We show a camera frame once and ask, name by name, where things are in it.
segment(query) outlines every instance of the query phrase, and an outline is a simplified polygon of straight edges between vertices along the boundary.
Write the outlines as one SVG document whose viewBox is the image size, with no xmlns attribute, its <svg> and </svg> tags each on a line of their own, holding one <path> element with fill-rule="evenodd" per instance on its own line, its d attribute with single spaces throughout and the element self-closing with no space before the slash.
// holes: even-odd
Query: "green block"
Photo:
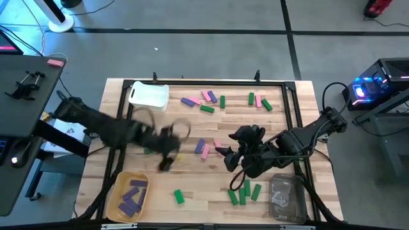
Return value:
<svg viewBox="0 0 409 230">
<path fill-rule="evenodd" d="M 244 188 L 239 189 L 238 193 L 240 195 L 240 205 L 245 205 L 245 190 L 244 190 Z"/>
<path fill-rule="evenodd" d="M 262 99 L 262 100 L 261 100 L 261 103 L 263 103 L 264 107 L 266 107 L 266 109 L 267 109 L 268 111 L 272 111 L 272 110 L 273 110 L 273 107 L 271 107 L 271 105 L 267 102 L 266 99 Z"/>
<path fill-rule="evenodd" d="M 148 149 L 148 148 L 144 148 L 144 149 L 143 149 L 143 153 L 146 154 L 146 155 L 149 155 L 149 154 L 152 154 L 153 151 L 150 150 L 150 149 Z"/>
<path fill-rule="evenodd" d="M 229 197 L 230 197 L 230 200 L 231 200 L 231 203 L 233 204 L 233 205 L 237 205 L 238 204 L 238 199 L 237 199 L 237 197 L 236 197 L 236 194 L 235 194 L 235 192 L 233 192 L 232 190 L 228 190 L 228 193 L 229 193 Z"/>
<path fill-rule="evenodd" d="M 245 180 L 244 181 L 244 190 L 245 190 L 245 196 L 250 196 L 251 195 L 250 180 Z"/>
<path fill-rule="evenodd" d="M 181 204 L 181 203 L 184 203 L 184 202 L 185 202 L 185 200 L 184 200 L 184 198 L 183 198 L 183 194 L 182 194 L 182 192 L 180 191 L 180 189 L 175 190 L 175 191 L 173 192 L 173 194 L 174 194 L 174 196 L 175 196 L 176 201 L 178 202 L 178 204 Z"/>
<path fill-rule="evenodd" d="M 205 105 L 200 106 L 200 110 L 206 111 L 206 112 L 211 112 L 211 113 L 214 113 L 214 112 L 215 112 L 215 108 L 212 108 L 212 107 L 209 107 L 209 106 L 205 106 Z"/>
<path fill-rule="evenodd" d="M 226 97 L 224 95 L 220 96 L 220 108 L 226 108 Z"/>
<path fill-rule="evenodd" d="M 251 92 L 249 94 L 249 105 L 253 105 L 253 103 L 254 103 L 254 93 Z"/>
<path fill-rule="evenodd" d="M 258 194 L 260 194 L 260 190 L 261 190 L 261 185 L 256 184 L 256 186 L 254 186 L 253 194 L 251 195 L 251 199 L 253 201 L 257 201 Z"/>
</svg>

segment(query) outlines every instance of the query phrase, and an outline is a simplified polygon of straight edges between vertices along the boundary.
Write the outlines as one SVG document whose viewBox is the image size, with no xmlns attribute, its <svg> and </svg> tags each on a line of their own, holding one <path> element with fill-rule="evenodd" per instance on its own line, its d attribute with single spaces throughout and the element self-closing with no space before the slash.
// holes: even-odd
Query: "clear plastic container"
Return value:
<svg viewBox="0 0 409 230">
<path fill-rule="evenodd" d="M 275 174 L 270 180 L 270 216 L 276 220 L 303 224 L 307 219 L 302 178 Z"/>
</svg>

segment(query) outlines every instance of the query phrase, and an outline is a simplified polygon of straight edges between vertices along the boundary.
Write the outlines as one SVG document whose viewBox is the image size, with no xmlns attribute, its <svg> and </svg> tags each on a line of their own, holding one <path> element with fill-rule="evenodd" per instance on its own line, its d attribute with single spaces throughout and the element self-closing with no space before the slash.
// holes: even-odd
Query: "purple block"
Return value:
<svg viewBox="0 0 409 230">
<path fill-rule="evenodd" d="M 196 149 L 194 149 L 194 153 L 202 152 L 202 148 L 204 145 L 205 145 L 205 140 L 203 138 L 200 138 L 199 143 L 196 146 Z"/>
<path fill-rule="evenodd" d="M 145 194 L 146 194 L 146 188 L 144 188 L 144 189 L 142 190 L 141 197 L 139 198 L 138 204 L 139 204 L 140 206 L 142 206 L 142 204 L 143 204 L 143 199 L 145 199 Z"/>
<path fill-rule="evenodd" d="M 128 199 L 127 201 L 125 201 L 125 204 L 136 213 L 139 213 L 141 211 L 141 207 L 137 205 L 133 199 Z"/>
<path fill-rule="evenodd" d="M 187 104 L 190 107 L 193 107 L 193 105 L 194 105 L 194 102 L 192 102 L 191 100 L 189 100 L 187 98 L 181 98 L 180 101 Z"/>
<path fill-rule="evenodd" d="M 128 217 L 132 217 L 135 212 L 130 209 L 126 204 L 121 203 L 118 208 L 123 211 L 123 213 L 127 214 Z"/>
<path fill-rule="evenodd" d="M 129 190 L 126 194 L 123 194 L 122 200 L 126 201 L 127 199 L 131 198 L 133 195 L 139 192 L 139 189 L 137 187 Z"/>
<path fill-rule="evenodd" d="M 138 186 L 138 187 L 147 187 L 147 181 L 139 181 L 139 180 L 132 180 L 130 181 L 131 186 Z"/>
<path fill-rule="evenodd" d="M 217 98 L 215 97 L 215 95 L 213 94 L 213 92 L 212 92 L 212 91 L 209 91 L 209 92 L 207 92 L 207 93 L 209 94 L 210 98 L 212 99 L 212 102 L 213 102 L 213 103 L 216 103 L 216 102 L 217 102 Z"/>
</svg>

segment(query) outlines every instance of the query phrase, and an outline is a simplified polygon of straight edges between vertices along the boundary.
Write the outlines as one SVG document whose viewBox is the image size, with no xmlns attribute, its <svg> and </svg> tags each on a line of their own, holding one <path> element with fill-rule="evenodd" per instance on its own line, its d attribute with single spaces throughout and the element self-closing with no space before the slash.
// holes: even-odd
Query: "red object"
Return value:
<svg viewBox="0 0 409 230">
<path fill-rule="evenodd" d="M 369 0 L 366 4 L 364 15 L 369 18 L 376 18 L 389 6 L 393 0 Z"/>
</svg>

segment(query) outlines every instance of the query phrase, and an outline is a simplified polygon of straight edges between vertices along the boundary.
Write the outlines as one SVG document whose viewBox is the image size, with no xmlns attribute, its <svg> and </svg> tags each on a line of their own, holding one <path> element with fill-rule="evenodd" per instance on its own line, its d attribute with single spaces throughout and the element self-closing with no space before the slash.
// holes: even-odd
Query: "black desk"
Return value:
<svg viewBox="0 0 409 230">
<path fill-rule="evenodd" d="M 87 145 L 39 120 L 63 71 L 63 68 L 49 66 L 49 59 L 50 57 L 0 55 L 0 136 L 9 137 L 11 140 L 32 140 L 29 160 L 24 167 L 13 168 L 9 154 L 5 153 L 5 161 L 0 166 L 0 216 L 7 216 L 12 211 L 43 138 L 84 158 L 88 154 Z M 65 62 L 61 58 L 53 59 Z M 16 89 L 15 82 L 21 81 L 27 75 L 26 70 L 47 75 L 39 80 L 40 89 L 30 95 L 35 100 L 16 100 L 5 95 L 4 92 L 13 93 Z M 24 83 L 34 81 L 35 79 L 30 79 Z"/>
</svg>

